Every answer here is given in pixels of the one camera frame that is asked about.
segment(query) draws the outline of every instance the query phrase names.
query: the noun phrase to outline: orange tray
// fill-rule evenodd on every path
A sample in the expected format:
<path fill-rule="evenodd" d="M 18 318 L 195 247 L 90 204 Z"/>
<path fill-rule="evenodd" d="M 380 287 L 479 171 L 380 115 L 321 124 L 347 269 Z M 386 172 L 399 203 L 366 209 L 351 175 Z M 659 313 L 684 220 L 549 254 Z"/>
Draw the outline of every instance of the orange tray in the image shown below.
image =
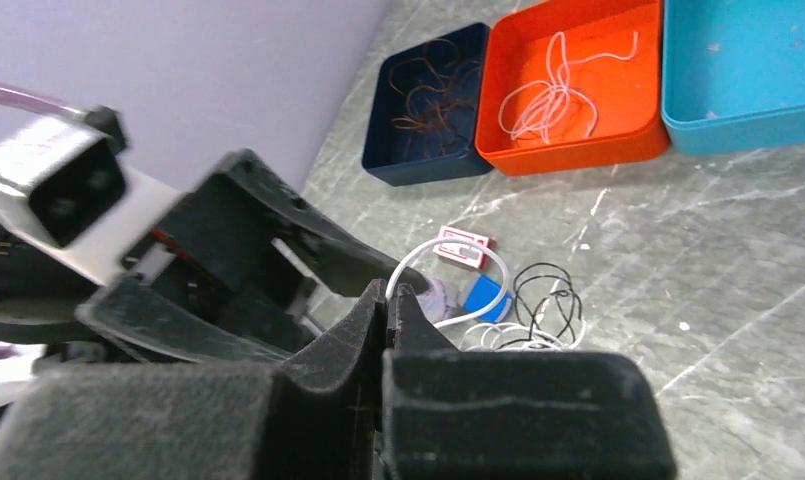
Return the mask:
<path fill-rule="evenodd" d="M 508 15 L 494 25 L 487 45 L 475 145 L 505 175 L 528 175 L 649 160 L 670 140 L 660 115 L 662 0 L 549 0 Z M 571 65 L 570 86 L 590 98 L 599 111 L 596 128 L 582 138 L 593 110 L 575 96 L 567 114 L 550 130 L 550 143 L 527 133 L 516 140 L 498 122 L 505 97 L 534 80 L 549 80 L 546 52 L 563 31 L 567 59 L 598 53 L 627 56 L 634 32 L 638 46 L 628 61 L 601 58 Z M 561 62 L 560 45 L 552 68 Z M 539 93 L 529 89 L 506 105 L 513 124 Z"/>

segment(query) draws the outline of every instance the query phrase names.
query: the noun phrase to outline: gray marble surface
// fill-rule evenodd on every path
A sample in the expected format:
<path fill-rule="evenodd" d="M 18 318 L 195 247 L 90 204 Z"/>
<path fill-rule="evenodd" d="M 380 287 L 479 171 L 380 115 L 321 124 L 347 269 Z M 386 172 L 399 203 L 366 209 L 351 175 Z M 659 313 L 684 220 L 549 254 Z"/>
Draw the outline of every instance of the gray marble surface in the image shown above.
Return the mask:
<path fill-rule="evenodd" d="M 494 237 L 514 269 L 565 266 L 592 325 L 583 349 L 640 365 L 680 478 L 805 479 L 805 146 L 709 157 L 671 150 L 644 163 L 405 188 L 362 171 L 386 56 L 531 3 L 397 1 L 306 198 L 396 258 L 448 224 Z M 458 285 L 472 277 L 433 256 L 416 267 Z M 351 304 L 327 292 L 316 300 L 321 319 Z"/>

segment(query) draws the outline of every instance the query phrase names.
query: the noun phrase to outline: white cord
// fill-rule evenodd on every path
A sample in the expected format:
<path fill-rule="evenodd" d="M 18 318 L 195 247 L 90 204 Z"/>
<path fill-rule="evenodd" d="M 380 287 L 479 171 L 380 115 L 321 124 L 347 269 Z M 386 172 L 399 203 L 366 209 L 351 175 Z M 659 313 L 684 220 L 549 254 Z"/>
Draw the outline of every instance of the white cord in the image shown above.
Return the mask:
<path fill-rule="evenodd" d="M 449 318 L 447 320 L 443 320 L 434 324 L 435 328 L 444 328 L 450 325 L 455 325 L 458 323 L 466 322 L 467 320 L 473 320 L 476 318 L 481 317 L 482 315 L 486 314 L 487 312 L 493 310 L 499 303 L 502 301 L 505 294 L 508 293 L 508 284 L 511 283 L 511 271 L 508 269 L 508 265 L 505 264 L 505 261 L 499 257 L 493 250 L 485 247 L 484 245 L 480 245 L 472 240 L 465 240 L 462 238 L 433 238 L 427 242 L 423 242 L 417 248 L 411 250 L 411 253 L 405 256 L 399 265 L 396 266 L 396 270 L 393 271 L 393 274 L 390 276 L 390 279 L 387 281 L 387 290 L 385 291 L 385 297 L 389 301 L 393 297 L 393 292 L 396 290 L 396 284 L 399 282 L 399 277 L 402 276 L 402 272 L 405 271 L 405 268 L 421 253 L 426 251 L 427 249 L 434 247 L 435 245 L 443 245 L 443 244 L 456 244 L 456 245 L 464 245 L 466 247 L 472 248 L 477 250 L 488 257 L 490 257 L 498 266 L 499 269 L 502 271 L 502 286 L 499 288 L 499 293 L 496 294 L 496 297 L 490 301 L 484 307 L 476 310 L 475 312 L 468 313 L 466 315 L 461 315 L 460 317 Z"/>
<path fill-rule="evenodd" d="M 552 71 L 552 52 L 555 44 L 561 41 L 561 65 Z M 549 81 L 534 80 L 529 82 L 513 92 L 505 96 L 502 104 L 499 106 L 499 114 L 497 121 L 499 127 L 505 133 L 511 136 L 512 141 L 528 133 L 537 133 L 541 140 L 547 145 L 549 144 L 549 131 L 552 127 L 557 125 L 567 114 L 570 106 L 571 95 L 575 95 L 584 100 L 593 110 L 593 118 L 588 122 L 587 129 L 582 138 L 589 138 L 599 122 L 599 109 L 596 104 L 588 98 L 584 93 L 570 86 L 571 74 L 570 65 L 579 65 L 587 63 L 598 58 L 614 58 L 616 60 L 628 61 L 635 57 L 638 51 L 638 32 L 634 32 L 632 41 L 632 51 L 626 55 L 616 55 L 614 53 L 598 53 L 582 60 L 567 60 L 567 37 L 564 32 L 558 32 L 549 40 L 549 46 L 546 49 L 546 72 L 549 74 Z M 505 126 L 505 107 L 508 102 L 519 95 L 525 90 L 545 86 L 546 88 L 538 93 L 523 109 L 523 112 L 518 116 L 517 121 L 509 129 Z"/>

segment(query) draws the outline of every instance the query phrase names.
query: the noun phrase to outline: navy blue tray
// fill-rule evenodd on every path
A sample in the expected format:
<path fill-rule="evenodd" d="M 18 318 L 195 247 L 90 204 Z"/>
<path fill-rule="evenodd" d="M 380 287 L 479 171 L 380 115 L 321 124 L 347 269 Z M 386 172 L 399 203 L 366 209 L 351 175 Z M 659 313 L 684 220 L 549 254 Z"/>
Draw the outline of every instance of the navy blue tray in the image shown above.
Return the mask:
<path fill-rule="evenodd" d="M 473 144 L 489 33 L 474 23 L 384 61 L 361 159 L 368 173 L 402 186 L 493 169 Z"/>

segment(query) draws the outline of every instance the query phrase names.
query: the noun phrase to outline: blue bin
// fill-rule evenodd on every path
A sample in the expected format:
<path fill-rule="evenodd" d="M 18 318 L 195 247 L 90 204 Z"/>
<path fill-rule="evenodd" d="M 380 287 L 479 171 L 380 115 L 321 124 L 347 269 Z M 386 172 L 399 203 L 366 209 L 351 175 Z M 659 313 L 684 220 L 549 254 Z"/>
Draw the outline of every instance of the blue bin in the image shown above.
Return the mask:
<path fill-rule="evenodd" d="M 681 152 L 805 143 L 805 0 L 667 0 L 662 69 Z"/>
<path fill-rule="evenodd" d="M 489 33 L 475 23 L 384 61 L 361 159 L 368 173 L 402 186 L 493 169 L 473 144 Z"/>

